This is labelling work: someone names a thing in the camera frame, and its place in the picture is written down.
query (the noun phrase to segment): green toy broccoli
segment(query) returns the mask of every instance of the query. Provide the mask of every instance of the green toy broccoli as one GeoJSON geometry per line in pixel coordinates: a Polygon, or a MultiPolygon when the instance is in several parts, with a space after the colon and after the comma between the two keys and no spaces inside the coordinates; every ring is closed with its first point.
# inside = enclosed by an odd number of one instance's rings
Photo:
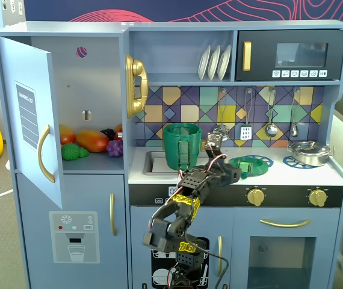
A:
{"type": "Polygon", "coordinates": [[[85,158],[89,152],[85,148],[80,148],[74,143],[66,143],[62,146],[62,159],[67,161],[76,160],[77,158],[85,158]]]}

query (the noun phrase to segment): cabinet handle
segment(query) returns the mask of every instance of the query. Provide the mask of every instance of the cabinet handle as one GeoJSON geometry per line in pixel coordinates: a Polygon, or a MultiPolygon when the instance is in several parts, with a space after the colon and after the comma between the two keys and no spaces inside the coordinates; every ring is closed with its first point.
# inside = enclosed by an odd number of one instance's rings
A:
{"type": "Polygon", "coordinates": [[[280,228],[298,228],[298,227],[308,225],[311,222],[311,220],[303,220],[300,223],[295,223],[295,224],[283,224],[283,223],[277,223],[275,221],[265,220],[265,219],[261,219],[260,222],[266,225],[280,227],[280,228]]]}
{"type": "MultiPolygon", "coordinates": [[[[223,256],[222,254],[222,236],[218,236],[218,255],[220,257],[223,256]]],[[[218,259],[218,272],[217,276],[220,276],[222,272],[222,259],[218,259]]]]}
{"type": "Polygon", "coordinates": [[[251,60],[252,60],[252,43],[250,41],[245,41],[244,42],[243,71],[250,71],[251,60]]]}
{"type": "Polygon", "coordinates": [[[38,141],[38,162],[39,162],[39,168],[42,171],[42,173],[45,175],[46,178],[48,178],[49,181],[55,182],[54,175],[51,174],[45,167],[42,161],[42,147],[43,147],[43,142],[45,141],[46,137],[50,133],[50,127],[49,125],[46,125],[40,138],[38,141]]]}
{"type": "Polygon", "coordinates": [[[113,236],[117,235],[116,225],[114,223],[114,194],[110,194],[110,227],[113,236]]]}
{"type": "Polygon", "coordinates": [[[143,111],[149,92],[149,82],[143,63],[126,55],[126,105],[128,118],[143,111]],[[141,98],[135,97],[135,76],[141,78],[141,98]]]}

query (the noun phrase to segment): green mug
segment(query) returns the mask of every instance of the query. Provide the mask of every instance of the green mug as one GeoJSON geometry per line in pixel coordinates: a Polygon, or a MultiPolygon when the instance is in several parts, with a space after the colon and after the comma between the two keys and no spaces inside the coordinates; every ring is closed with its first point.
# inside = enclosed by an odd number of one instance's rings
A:
{"type": "Polygon", "coordinates": [[[166,162],[173,170],[189,170],[197,164],[202,129],[192,123],[173,123],[164,128],[166,162]]]}

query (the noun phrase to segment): play kitchen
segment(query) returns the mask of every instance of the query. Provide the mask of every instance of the play kitchen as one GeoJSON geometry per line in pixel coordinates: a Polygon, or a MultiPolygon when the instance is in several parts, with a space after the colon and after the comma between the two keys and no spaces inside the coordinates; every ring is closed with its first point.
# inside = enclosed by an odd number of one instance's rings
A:
{"type": "Polygon", "coordinates": [[[0,30],[28,288],[331,289],[342,88],[335,20],[0,30]]]}

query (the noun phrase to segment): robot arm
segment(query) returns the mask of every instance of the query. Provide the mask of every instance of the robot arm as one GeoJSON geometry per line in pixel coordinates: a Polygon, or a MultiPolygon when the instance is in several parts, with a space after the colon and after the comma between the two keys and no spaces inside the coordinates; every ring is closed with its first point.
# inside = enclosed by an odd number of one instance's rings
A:
{"type": "Polygon", "coordinates": [[[149,231],[143,244],[161,252],[176,252],[179,266],[172,274],[169,288],[193,288],[204,260],[206,243],[186,233],[193,222],[200,205],[214,187],[230,185],[239,180],[239,171],[224,163],[226,155],[220,152],[222,135],[208,134],[205,151],[209,161],[204,166],[196,166],[185,171],[178,189],[168,201],[153,215],[149,231]],[[176,214],[176,220],[165,218],[176,214]]]}

